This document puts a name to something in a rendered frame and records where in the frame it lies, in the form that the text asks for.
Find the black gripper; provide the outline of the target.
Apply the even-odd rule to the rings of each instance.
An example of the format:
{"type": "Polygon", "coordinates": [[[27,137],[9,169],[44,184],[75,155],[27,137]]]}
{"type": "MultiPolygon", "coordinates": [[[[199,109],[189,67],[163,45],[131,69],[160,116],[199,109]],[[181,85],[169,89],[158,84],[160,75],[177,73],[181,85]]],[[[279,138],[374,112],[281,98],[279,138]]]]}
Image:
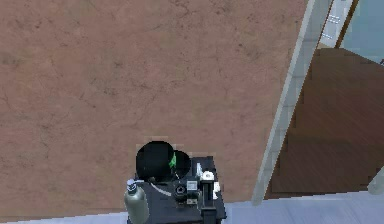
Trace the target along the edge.
{"type": "MultiPolygon", "coordinates": [[[[157,182],[156,182],[154,177],[149,178],[148,182],[159,193],[161,193],[165,196],[168,196],[168,197],[172,196],[172,193],[170,193],[164,189],[161,189],[156,185],[157,182]]],[[[185,203],[187,201],[187,188],[186,188],[185,184],[176,184],[175,185],[174,199],[177,203],[185,203]]]]}

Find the dark grey side table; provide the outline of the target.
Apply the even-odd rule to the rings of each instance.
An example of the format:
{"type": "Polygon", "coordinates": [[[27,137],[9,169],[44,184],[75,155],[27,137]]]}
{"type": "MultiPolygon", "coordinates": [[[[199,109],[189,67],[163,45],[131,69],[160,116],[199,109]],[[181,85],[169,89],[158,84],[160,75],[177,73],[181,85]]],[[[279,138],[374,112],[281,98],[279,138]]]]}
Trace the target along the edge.
{"type": "MultiPolygon", "coordinates": [[[[181,179],[175,181],[184,181],[184,180],[200,180],[200,177],[204,171],[211,171],[214,173],[214,202],[217,208],[217,224],[221,224],[224,219],[227,218],[225,205],[223,202],[222,194],[220,191],[220,184],[218,182],[217,172],[214,164],[214,159],[212,156],[206,157],[191,157],[191,168],[190,171],[181,179]]],[[[159,188],[169,190],[169,183],[156,184],[159,188]]],[[[143,188],[146,194],[148,207],[149,207],[149,218],[146,224],[161,224],[158,221],[158,218],[165,217],[164,211],[166,204],[170,202],[170,199],[167,196],[164,196],[161,193],[158,193],[154,190],[149,182],[139,183],[139,186],[143,188]]]]}

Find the black hat with green band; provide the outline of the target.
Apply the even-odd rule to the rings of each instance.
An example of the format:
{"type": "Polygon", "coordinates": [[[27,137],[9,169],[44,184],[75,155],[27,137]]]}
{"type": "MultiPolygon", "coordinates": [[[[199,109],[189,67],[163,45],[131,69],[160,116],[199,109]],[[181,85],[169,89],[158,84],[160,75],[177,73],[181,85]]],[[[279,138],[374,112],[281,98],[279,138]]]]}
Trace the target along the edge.
{"type": "Polygon", "coordinates": [[[136,154],[136,175],[140,180],[165,183],[183,178],[191,168],[191,159],[166,141],[150,141],[136,154]]]}

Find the grey spray bottle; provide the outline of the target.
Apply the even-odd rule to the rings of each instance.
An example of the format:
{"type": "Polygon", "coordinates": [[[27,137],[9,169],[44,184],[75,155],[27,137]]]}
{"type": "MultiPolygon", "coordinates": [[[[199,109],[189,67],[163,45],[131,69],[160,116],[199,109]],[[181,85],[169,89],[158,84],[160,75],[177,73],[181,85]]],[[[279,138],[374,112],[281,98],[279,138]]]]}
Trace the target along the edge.
{"type": "Polygon", "coordinates": [[[143,183],[143,180],[129,179],[126,182],[124,204],[131,224],[146,224],[149,218],[146,194],[139,183],[143,183]]]}

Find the white room door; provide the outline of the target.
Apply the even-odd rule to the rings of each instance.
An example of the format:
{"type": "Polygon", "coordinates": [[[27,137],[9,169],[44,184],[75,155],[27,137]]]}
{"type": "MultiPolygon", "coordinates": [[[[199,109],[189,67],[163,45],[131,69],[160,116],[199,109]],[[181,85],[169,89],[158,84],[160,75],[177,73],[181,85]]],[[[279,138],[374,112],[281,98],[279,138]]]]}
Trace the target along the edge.
{"type": "Polygon", "coordinates": [[[344,28],[354,0],[334,0],[318,44],[318,48],[336,48],[342,41],[344,28]]]}

